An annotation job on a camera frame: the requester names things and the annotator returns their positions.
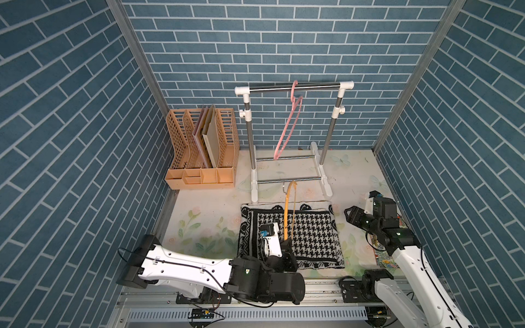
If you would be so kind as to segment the orange clothes hanger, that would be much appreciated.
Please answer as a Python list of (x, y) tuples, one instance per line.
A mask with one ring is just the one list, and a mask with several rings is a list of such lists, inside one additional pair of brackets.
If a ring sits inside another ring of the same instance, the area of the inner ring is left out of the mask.
[(293, 229), (295, 225), (296, 199), (297, 199), (298, 184), (292, 180), (285, 193), (284, 214), (283, 214), (283, 236), (287, 241), (293, 237)]

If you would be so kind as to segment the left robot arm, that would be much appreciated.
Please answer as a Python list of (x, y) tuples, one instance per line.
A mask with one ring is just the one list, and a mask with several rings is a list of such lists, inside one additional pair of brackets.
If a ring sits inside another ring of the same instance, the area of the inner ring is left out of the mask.
[(170, 286), (191, 299), (208, 288), (239, 301), (299, 305), (306, 293), (301, 273), (279, 272), (252, 256), (208, 259), (179, 254), (163, 247), (154, 235), (145, 235), (125, 262), (117, 284), (139, 289)]

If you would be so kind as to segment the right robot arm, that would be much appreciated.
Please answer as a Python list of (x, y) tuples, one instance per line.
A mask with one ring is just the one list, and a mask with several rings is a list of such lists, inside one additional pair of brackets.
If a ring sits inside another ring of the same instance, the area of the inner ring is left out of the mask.
[(377, 238), (402, 270), (419, 304), (399, 288), (385, 269), (365, 271), (362, 276), (364, 297), (383, 301), (404, 327), (473, 326), (446, 292), (414, 232), (401, 226), (392, 198), (372, 191), (363, 209), (352, 206), (345, 209), (344, 214), (348, 223)]

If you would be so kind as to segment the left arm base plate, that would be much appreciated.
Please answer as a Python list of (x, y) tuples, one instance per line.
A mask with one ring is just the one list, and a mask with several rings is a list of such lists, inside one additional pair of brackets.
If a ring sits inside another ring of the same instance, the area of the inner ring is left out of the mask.
[(188, 298), (181, 293), (177, 295), (176, 304), (196, 304), (199, 306), (211, 305), (219, 306), (221, 304), (231, 304), (231, 297), (204, 287), (201, 294), (197, 298)]

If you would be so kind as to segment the houndstooth black white scarf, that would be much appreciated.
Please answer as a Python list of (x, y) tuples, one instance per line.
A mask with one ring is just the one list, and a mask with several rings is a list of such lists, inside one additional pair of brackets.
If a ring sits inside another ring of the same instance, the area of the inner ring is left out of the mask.
[[(264, 258), (259, 228), (277, 222), (279, 240), (283, 236), (283, 203), (241, 206), (238, 256)], [(343, 269), (345, 261), (340, 246), (332, 204), (327, 201), (303, 202), (295, 212), (292, 248), (299, 269)]]

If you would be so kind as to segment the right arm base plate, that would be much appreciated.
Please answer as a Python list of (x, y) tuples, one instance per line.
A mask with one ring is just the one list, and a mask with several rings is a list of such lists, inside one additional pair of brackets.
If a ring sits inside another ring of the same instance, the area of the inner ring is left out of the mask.
[(341, 277), (338, 281), (344, 303), (381, 303), (372, 291), (371, 285), (352, 276)]

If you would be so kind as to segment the pink clothes hanger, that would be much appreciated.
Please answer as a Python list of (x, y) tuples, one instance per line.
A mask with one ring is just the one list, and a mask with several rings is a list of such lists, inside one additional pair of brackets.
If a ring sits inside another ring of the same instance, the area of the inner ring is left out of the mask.
[(303, 96), (295, 96), (295, 89), (298, 84), (298, 80), (295, 80), (291, 87), (291, 112), (287, 118), (273, 154), (273, 159), (275, 161), (279, 160), (283, 151), (287, 147), (287, 144), (289, 143), (289, 140), (291, 139), (291, 136), (295, 130), (296, 124), (298, 123), (299, 115), (302, 110)]

